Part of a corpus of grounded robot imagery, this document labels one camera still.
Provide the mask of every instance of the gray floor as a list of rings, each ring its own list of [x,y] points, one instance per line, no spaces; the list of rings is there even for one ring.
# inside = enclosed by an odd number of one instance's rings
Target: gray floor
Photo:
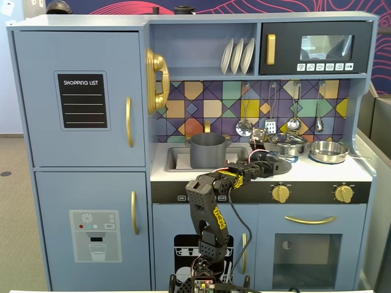
[[[46,291],[23,139],[0,138],[0,293]]]

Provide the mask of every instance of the shopping list sign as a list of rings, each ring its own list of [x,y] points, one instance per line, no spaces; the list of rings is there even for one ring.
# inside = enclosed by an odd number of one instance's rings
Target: shopping list sign
[[[103,74],[58,74],[64,128],[108,128]]]

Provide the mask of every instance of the wooden toy kitchen frame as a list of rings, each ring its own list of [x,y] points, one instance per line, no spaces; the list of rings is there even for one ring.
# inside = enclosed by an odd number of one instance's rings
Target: wooden toy kitchen frame
[[[195,172],[164,169],[172,145],[156,143],[153,126],[170,80],[349,79],[343,142],[356,153],[377,27],[378,17],[363,12],[42,15],[9,26],[48,288],[166,290],[170,274],[188,273],[174,258],[188,263],[197,251],[181,242],[194,234],[181,193]],[[330,35],[348,36],[343,54],[303,54],[303,36]],[[248,72],[223,75],[229,40],[252,37]],[[270,196],[281,185],[290,189],[285,203]],[[341,185],[354,191],[350,203],[335,198]],[[305,157],[286,175],[250,184],[251,198],[245,190],[234,197],[254,234],[234,282],[250,275],[262,291],[357,289],[375,185],[365,161],[330,166]],[[249,235],[226,198],[219,201],[233,236],[227,257],[235,258]]]

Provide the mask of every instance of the microwave buttons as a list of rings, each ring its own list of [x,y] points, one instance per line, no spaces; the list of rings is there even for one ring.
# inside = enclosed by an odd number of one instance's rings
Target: microwave buttons
[[[335,70],[343,70],[343,67],[345,66],[344,63],[336,63],[335,64]]]
[[[305,64],[304,63],[298,64],[298,71],[305,71]]]
[[[315,63],[308,63],[307,71],[314,71],[314,70],[315,70]]]
[[[318,63],[316,65],[316,70],[317,71],[323,71],[324,70],[324,63]]]
[[[334,63],[327,63],[326,71],[332,71],[332,70],[334,70]]]
[[[345,70],[353,70],[353,63],[346,63]]]

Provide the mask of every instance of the toy kitchen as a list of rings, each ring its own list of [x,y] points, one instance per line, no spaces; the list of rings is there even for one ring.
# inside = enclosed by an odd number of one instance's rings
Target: toy kitchen
[[[8,26],[48,288],[180,286],[201,252],[186,186],[253,166],[216,196],[219,281],[356,290],[376,187],[356,129],[377,27],[364,12]]]

